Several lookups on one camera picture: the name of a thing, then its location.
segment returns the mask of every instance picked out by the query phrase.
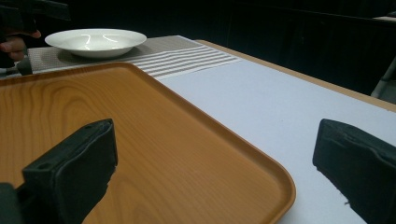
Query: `table edge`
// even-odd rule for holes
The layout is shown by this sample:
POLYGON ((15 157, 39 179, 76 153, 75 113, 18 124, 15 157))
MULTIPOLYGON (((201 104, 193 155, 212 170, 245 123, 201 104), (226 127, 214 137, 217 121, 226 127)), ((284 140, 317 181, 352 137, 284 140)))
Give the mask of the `table edge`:
POLYGON ((339 93, 342 93, 342 94, 344 94, 346 96, 349 96, 349 97, 355 98, 357 100, 363 101, 365 103, 368 103, 368 104, 371 104, 371 105, 376 105, 376 106, 384 108, 386 110, 389 110, 389 111, 392 111, 392 112, 396 112, 396 105, 394 105, 392 103, 389 103, 389 102, 386 102, 386 101, 383 101, 383 100, 380 100, 380 99, 377 99, 377 98, 374 98, 372 96, 368 96, 368 95, 365 95, 365 94, 362 94, 362 93, 359 93, 359 92, 356 92, 356 91, 352 91, 352 90, 349 90, 349 89, 344 88, 344 87, 340 87, 340 86, 334 85, 334 84, 332 84, 330 82, 326 82, 326 81, 320 80, 320 79, 315 78, 315 77, 310 77, 310 76, 305 75, 303 73, 299 73, 299 72, 293 71, 293 70, 291 70, 289 68, 282 67, 282 66, 274 64, 274 63, 269 63, 267 61, 255 58, 253 56, 247 55, 245 53, 241 53, 241 52, 233 50, 233 49, 227 49, 227 48, 225 48, 223 46, 211 43, 211 42, 206 41, 206 40, 198 39, 198 40, 195 40, 195 41, 200 43, 200 44, 207 45, 207 46, 209 46, 211 48, 219 49, 219 50, 222 50, 224 52, 227 52, 227 53, 230 53, 232 55, 235 55, 237 57, 246 59, 248 61, 251 61, 251 62, 254 62, 254 63, 258 63, 258 64, 261 64, 261 65, 273 68, 273 69, 275 69, 277 71, 280 71, 280 72, 286 73, 288 75, 291 75, 293 77, 297 77, 297 78, 300 78, 302 80, 311 82, 311 83, 319 85, 319 86, 321 86, 323 88, 326 88, 326 89, 329 89, 329 90, 332 90, 332 91, 337 91, 339 93))

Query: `table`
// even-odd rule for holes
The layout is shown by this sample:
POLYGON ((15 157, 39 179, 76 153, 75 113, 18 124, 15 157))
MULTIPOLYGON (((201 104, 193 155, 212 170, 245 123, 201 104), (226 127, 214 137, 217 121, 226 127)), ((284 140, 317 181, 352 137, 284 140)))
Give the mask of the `table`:
MULTIPOLYGON (((162 48, 156 43, 165 39, 169 37, 150 39, 142 49, 137 48, 143 53, 134 57, 145 56, 144 49, 162 48)), ((193 67, 186 72, 177 70, 156 78, 289 171, 297 198, 279 223, 364 223, 346 204, 347 199, 312 164, 318 124, 321 119, 339 120, 396 146, 396 105, 204 40, 192 41, 182 36, 172 39, 188 45, 177 50, 200 48, 203 44, 216 52, 231 54, 226 55, 226 62, 193 67)), ((37 55, 38 49, 30 51, 30 57, 37 55)))

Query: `orange tray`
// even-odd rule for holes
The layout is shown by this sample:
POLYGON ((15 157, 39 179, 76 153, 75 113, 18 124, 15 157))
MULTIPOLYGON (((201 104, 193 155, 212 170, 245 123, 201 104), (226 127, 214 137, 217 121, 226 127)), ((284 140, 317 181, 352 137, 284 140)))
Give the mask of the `orange tray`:
POLYGON ((113 119, 119 166, 84 223, 274 223, 288 172, 128 63, 0 80, 0 182, 81 126, 113 119))

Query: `hand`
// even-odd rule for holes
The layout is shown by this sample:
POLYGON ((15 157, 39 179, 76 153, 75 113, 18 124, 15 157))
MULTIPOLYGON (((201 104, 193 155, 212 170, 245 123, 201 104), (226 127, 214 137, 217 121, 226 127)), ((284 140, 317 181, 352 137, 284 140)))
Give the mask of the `hand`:
POLYGON ((23 39, 15 35, 29 35, 33 38, 39 38, 41 36, 41 33, 39 31, 35 31, 33 33, 25 33, 8 28, 4 28, 3 30, 7 35, 7 42, 0 44, 0 50, 8 53, 8 56, 12 60, 14 60, 14 62, 18 62, 24 58, 23 50, 26 48, 23 39))

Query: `white plate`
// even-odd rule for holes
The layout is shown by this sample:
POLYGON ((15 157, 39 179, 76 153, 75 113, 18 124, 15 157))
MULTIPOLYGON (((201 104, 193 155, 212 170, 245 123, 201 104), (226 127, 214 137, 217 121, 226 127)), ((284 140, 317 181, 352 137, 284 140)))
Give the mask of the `white plate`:
POLYGON ((113 58, 144 43, 145 35, 116 29, 62 31, 45 38, 48 45, 87 58, 113 58))

